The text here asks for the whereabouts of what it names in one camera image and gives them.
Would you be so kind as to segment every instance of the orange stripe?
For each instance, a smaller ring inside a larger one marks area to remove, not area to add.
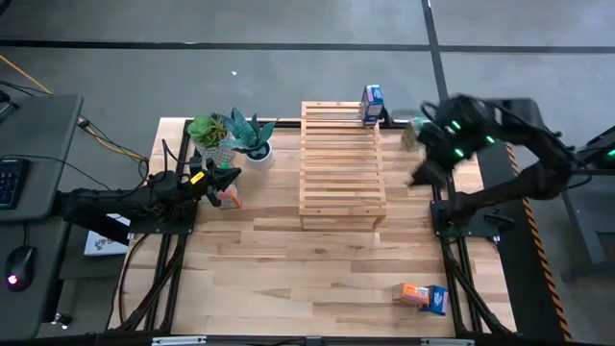
[[[538,250],[538,256],[540,256],[541,259],[547,261],[547,255],[545,255],[544,252]]]
[[[557,306],[561,307],[561,302],[559,301],[559,299],[557,299],[556,297],[552,297],[552,298],[553,298],[553,302],[554,302]]]
[[[536,244],[536,246],[537,246],[540,250],[545,251],[545,249],[542,247],[542,242],[540,241],[540,239],[535,239],[535,240],[534,240],[534,244]]]
[[[555,285],[555,280],[554,277],[551,276],[551,274],[545,273],[545,278],[547,278],[547,281],[552,283],[553,285]]]
[[[555,309],[555,311],[557,312],[557,316],[559,316],[559,318],[564,321],[566,320],[566,316],[564,316],[564,311],[562,309]]]
[[[557,294],[557,288],[555,288],[555,286],[552,285],[552,284],[547,284],[547,286],[549,287],[549,291],[552,294],[557,296],[557,297],[555,297],[555,296],[553,297],[553,302],[555,303],[555,300],[556,300],[557,302],[559,302],[559,306],[561,307],[561,302],[559,301],[559,294]]]
[[[512,148],[509,145],[506,145],[506,151],[508,152],[508,158],[510,159],[510,165],[512,167],[512,171],[514,175],[519,174],[519,165],[517,165],[517,161],[515,160],[515,155],[512,152]],[[549,262],[547,261],[547,255],[545,254],[545,249],[542,246],[542,240],[540,239],[540,234],[538,233],[538,226],[536,226],[536,221],[534,220],[533,213],[531,212],[531,206],[529,204],[529,200],[527,198],[522,199],[524,207],[526,207],[526,217],[528,218],[528,222],[530,225],[531,233],[534,236],[534,244],[537,247],[538,256],[542,259],[540,264],[542,264],[543,272],[545,274],[545,279],[547,279],[547,286],[549,291],[552,294],[553,303],[555,304],[555,312],[557,316],[560,318],[559,325],[563,331],[564,340],[572,341],[572,337],[570,335],[570,330],[568,329],[568,323],[566,322],[566,316],[564,315],[564,310],[561,307],[561,301],[559,300],[559,295],[557,294],[557,288],[555,288],[554,277],[551,274],[551,269],[549,268]]]
[[[529,219],[529,217],[528,217],[528,222],[529,222],[529,225],[530,225],[533,229],[538,230],[538,226],[536,226],[536,223],[534,222],[534,220],[531,220],[531,219]]]
[[[546,263],[544,260],[541,260],[540,264],[542,264],[543,270],[545,270],[546,272],[551,274],[551,269],[549,269],[549,264],[548,263]]]
[[[570,330],[568,329],[568,323],[566,323],[565,321],[560,321],[559,325],[561,326],[561,329],[566,331],[566,333],[570,333]]]

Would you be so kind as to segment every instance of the computer mouse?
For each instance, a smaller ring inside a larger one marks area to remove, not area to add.
[[[37,248],[20,246],[11,251],[5,267],[5,280],[11,292],[20,292],[30,286],[35,276]]]

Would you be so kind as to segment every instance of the small box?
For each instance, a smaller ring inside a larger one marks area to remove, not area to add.
[[[430,285],[427,287],[430,291],[430,303],[423,305],[421,311],[429,311],[440,316],[446,315],[446,306],[449,301],[449,291],[445,287],[439,285]]]
[[[384,101],[382,100],[381,86],[365,86],[359,107],[363,126],[374,126],[381,116]]]
[[[229,185],[224,191],[219,190],[216,197],[220,200],[218,208],[221,210],[241,209],[241,198],[234,184]]]
[[[393,301],[412,305],[428,305],[430,303],[430,291],[415,284],[397,284],[393,286]]]

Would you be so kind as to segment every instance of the yellow cable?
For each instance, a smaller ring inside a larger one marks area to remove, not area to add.
[[[10,67],[14,68],[15,71],[21,73],[21,75],[23,75],[24,77],[26,77],[27,79],[29,79],[32,83],[36,84],[38,87],[40,87],[41,89],[45,90],[45,92],[49,92],[49,93],[53,93],[51,91],[49,91],[48,88],[46,88],[44,85],[42,85],[41,83],[37,82],[36,79],[32,78],[29,74],[27,74],[26,72],[24,72],[21,68],[17,67],[14,63],[10,62],[7,58],[5,58],[4,56],[0,55],[0,59],[3,60],[4,62],[6,62]]]
[[[29,79],[32,83],[36,84],[38,87],[40,87],[41,89],[43,89],[45,92],[52,94],[53,92],[51,92],[51,90],[49,90],[48,88],[46,88],[44,85],[42,85],[41,83],[39,83],[36,79],[34,79],[34,77],[30,76],[29,74],[27,74],[24,70],[22,70],[21,68],[17,67],[14,63],[12,63],[11,61],[9,61],[7,58],[5,58],[4,56],[2,56],[0,54],[0,60],[2,60],[3,62],[6,62],[8,66],[12,67],[15,71],[19,72],[22,76],[26,77],[27,79]],[[133,153],[129,153],[125,150],[120,149],[119,147],[115,147],[112,146],[111,144],[107,143],[106,141],[104,141],[103,139],[101,139],[98,135],[96,135],[96,132],[94,132],[94,130],[92,130],[89,126],[84,127],[84,129],[86,131],[88,131],[91,135],[94,136],[94,138],[96,138],[96,140],[102,144],[103,146],[105,146],[107,149],[118,153],[118,154],[122,154],[122,155],[126,155],[128,157],[131,157],[133,159],[137,159],[137,160],[146,160],[145,158],[143,158],[141,155],[137,155],[137,154],[133,154]]]

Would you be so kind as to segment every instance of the potted plant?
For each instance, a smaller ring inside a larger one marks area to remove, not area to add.
[[[254,169],[267,169],[273,163],[273,147],[269,138],[273,135],[276,122],[270,122],[260,128],[257,115],[248,123],[243,114],[233,108],[231,116],[222,118],[224,125],[235,139],[223,139],[222,145],[229,146],[238,153],[246,155],[248,166]]]
[[[219,165],[234,158],[234,151],[231,148],[220,145],[220,142],[230,135],[224,126],[225,117],[215,112],[210,115],[199,115],[188,125],[190,138],[201,154],[203,162],[213,159]]]

